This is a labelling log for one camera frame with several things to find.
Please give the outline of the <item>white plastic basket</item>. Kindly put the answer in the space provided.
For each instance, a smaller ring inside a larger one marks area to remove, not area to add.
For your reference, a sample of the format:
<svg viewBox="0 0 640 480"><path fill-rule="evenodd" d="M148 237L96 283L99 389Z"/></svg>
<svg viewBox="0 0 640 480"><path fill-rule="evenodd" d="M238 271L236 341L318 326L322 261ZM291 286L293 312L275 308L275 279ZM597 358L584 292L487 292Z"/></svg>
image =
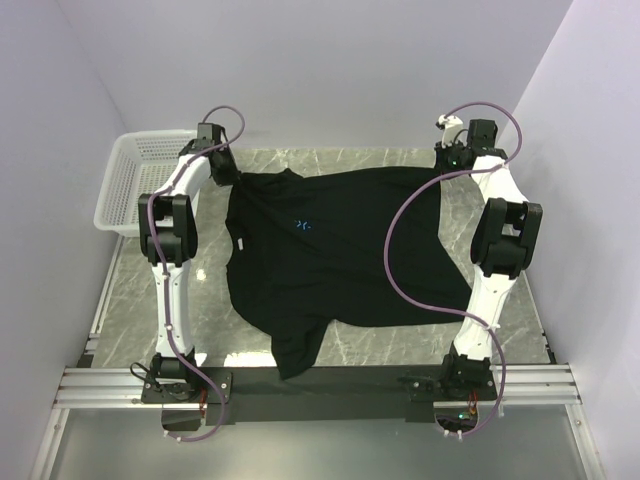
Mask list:
<svg viewBox="0 0 640 480"><path fill-rule="evenodd" d="M94 225L123 237L139 235L138 199L151 194L171 176L178 154L193 139L193 130L127 133L114 143L98 202Z"/></svg>

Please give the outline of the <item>black t shirt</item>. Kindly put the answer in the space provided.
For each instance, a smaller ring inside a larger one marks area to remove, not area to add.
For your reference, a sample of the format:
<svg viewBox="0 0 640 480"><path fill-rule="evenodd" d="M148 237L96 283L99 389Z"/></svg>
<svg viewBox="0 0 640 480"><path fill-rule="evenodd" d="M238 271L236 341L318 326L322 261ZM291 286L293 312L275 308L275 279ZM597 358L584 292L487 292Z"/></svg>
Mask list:
<svg viewBox="0 0 640 480"><path fill-rule="evenodd" d="M279 374L312 367L332 321L357 327L456 322L471 290L439 239L431 168L302 177L245 173L232 187L227 284L235 311L269 336Z"/></svg>

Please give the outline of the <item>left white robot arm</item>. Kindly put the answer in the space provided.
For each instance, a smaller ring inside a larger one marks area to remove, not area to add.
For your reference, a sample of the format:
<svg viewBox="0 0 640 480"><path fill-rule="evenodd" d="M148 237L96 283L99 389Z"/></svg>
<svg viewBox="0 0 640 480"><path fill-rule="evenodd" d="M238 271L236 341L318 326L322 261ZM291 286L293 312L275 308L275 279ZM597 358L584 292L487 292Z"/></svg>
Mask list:
<svg viewBox="0 0 640 480"><path fill-rule="evenodd" d="M151 266L158 313L146 382L179 402L193 399L206 384L197 373L189 326L188 277L198 249L193 200L207 181L225 186L238 176L225 128L201 122L168 179L138 200L140 248Z"/></svg>

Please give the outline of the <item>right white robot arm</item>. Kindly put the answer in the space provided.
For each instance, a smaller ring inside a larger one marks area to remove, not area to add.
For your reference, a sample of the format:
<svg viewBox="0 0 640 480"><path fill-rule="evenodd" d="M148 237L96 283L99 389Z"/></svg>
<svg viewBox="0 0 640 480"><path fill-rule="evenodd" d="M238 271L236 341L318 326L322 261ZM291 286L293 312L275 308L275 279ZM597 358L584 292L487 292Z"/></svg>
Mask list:
<svg viewBox="0 0 640 480"><path fill-rule="evenodd" d="M442 115L443 131L435 146L436 166L443 173L463 172L476 183L484 201L472 238L474 265L467 315L443 360L439 387L452 399L466 399L493 387L491 358L504 304L533 257L543 215L517 186L507 154L495 147L498 127L492 120L468 125L454 115Z"/></svg>

